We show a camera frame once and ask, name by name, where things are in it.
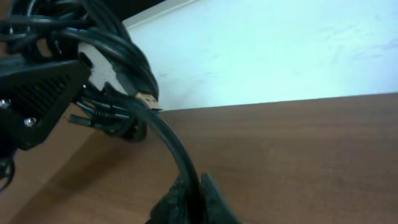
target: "cable bundle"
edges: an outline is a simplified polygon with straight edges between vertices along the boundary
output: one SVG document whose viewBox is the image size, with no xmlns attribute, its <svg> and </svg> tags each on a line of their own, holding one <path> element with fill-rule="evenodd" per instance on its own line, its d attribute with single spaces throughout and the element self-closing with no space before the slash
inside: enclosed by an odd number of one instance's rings
<svg viewBox="0 0 398 224">
<path fill-rule="evenodd" d="M 79 43 L 90 44 L 110 61 L 117 78 L 128 83 L 127 92 L 131 96 L 144 91 L 158 100 L 159 88 L 145 55 L 131 42 L 121 21 L 100 0 L 16 0 L 9 17 L 0 23 L 0 41 L 7 43 L 7 53 L 22 54 L 32 63 L 82 58 Z M 39 47 L 44 43 L 50 55 L 45 55 L 43 47 Z M 115 109 L 110 105 L 93 103 L 93 98 L 116 93 L 110 85 L 104 91 L 87 86 L 75 103 L 87 113 L 90 123 L 75 116 L 71 122 L 133 141 L 145 138 L 146 127 L 138 119 L 126 113 L 114 114 Z M 121 105 L 113 106 L 127 111 Z"/>
<path fill-rule="evenodd" d="M 100 91 L 87 83 L 74 103 L 89 119 L 71 115 L 70 121 L 133 141 L 145 138 L 146 124 L 158 129 L 175 158 L 180 180 L 188 189 L 188 204 L 196 207 L 189 212 L 190 216 L 201 219 L 200 184 L 187 152 L 167 124 L 134 98 L 134 93 L 144 92 L 158 100 L 159 88 L 149 63 L 131 42 L 121 21 L 103 2 L 16 0 L 9 17 L 0 23 L 0 42 L 7 43 L 7 53 L 21 54 L 30 63 L 84 60 L 84 55 L 79 54 L 79 44 L 96 47 L 110 61 L 117 77 L 128 81 L 129 95 L 117 92 L 109 84 Z M 42 43 L 50 55 L 43 53 Z"/>
</svg>

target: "brown wooden surface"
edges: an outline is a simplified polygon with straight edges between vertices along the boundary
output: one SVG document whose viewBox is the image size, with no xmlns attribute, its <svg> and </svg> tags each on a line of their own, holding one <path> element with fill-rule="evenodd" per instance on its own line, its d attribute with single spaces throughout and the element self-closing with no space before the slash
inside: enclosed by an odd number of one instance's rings
<svg viewBox="0 0 398 224">
<path fill-rule="evenodd" d="M 398 94 L 162 117 L 245 223 L 398 221 Z M 154 134 L 97 132 L 12 223 L 144 223 L 176 175 Z"/>
</svg>

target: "white wall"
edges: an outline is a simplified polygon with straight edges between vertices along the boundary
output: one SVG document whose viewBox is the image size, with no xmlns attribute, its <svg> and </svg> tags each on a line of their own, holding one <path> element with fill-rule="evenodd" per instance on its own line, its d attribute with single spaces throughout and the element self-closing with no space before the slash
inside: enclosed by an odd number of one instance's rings
<svg viewBox="0 0 398 224">
<path fill-rule="evenodd" d="M 398 90 L 395 0 L 199 0 L 130 33 L 167 110 Z"/>
</svg>

